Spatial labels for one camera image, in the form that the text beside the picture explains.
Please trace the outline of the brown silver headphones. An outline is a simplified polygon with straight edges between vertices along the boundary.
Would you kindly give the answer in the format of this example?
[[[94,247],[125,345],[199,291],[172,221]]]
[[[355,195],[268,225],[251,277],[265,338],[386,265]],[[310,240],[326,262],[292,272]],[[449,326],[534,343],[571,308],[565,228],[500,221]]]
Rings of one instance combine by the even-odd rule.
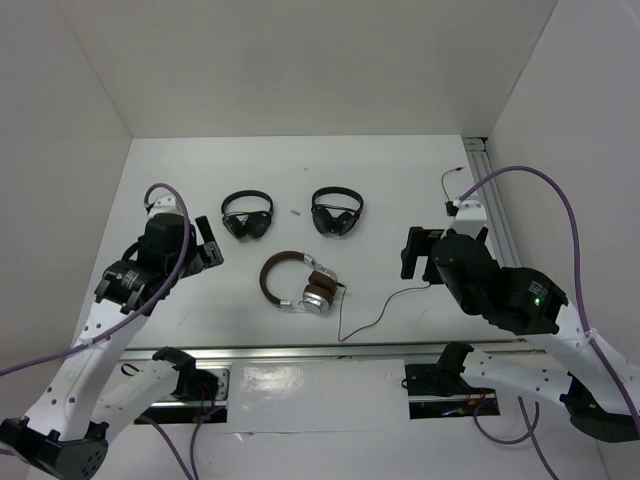
[[[303,263],[311,269],[299,301],[281,299],[268,287],[269,273],[276,266],[286,262]],[[344,287],[333,271],[322,266],[311,255],[293,250],[281,251],[269,257],[260,270],[258,280],[263,296],[272,306],[290,312],[301,308],[318,316],[325,316],[329,312],[338,289]]]

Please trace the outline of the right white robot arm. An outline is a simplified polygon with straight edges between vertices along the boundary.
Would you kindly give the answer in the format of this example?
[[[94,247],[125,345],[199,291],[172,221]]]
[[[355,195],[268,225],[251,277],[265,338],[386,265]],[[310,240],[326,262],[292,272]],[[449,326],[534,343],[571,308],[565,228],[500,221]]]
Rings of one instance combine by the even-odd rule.
[[[487,234],[486,228],[476,237],[410,228],[401,252],[402,279],[412,278],[418,258],[426,258],[425,279],[446,286],[465,314],[523,338],[561,367],[516,364],[450,342],[430,371],[433,394],[509,390],[565,409],[575,428],[597,440],[638,440],[638,367],[583,328],[576,307],[545,274],[500,266],[484,244]]]

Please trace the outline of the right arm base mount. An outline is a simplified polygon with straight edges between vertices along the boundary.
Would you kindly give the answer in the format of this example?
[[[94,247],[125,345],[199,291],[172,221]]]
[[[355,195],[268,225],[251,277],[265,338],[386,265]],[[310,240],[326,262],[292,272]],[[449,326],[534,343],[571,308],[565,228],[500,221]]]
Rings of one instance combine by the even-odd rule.
[[[494,390],[447,378],[435,364],[406,364],[401,386],[408,394],[412,420],[473,417],[478,406],[480,416],[500,415]]]

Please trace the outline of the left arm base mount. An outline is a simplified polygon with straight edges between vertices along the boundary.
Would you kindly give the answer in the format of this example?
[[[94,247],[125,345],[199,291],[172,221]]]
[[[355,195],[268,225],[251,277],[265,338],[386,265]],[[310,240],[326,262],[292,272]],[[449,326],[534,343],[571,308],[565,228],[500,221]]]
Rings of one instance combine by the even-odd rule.
[[[197,371],[189,392],[183,396],[166,396],[142,414],[160,425],[189,425],[227,422],[230,370],[214,366]]]

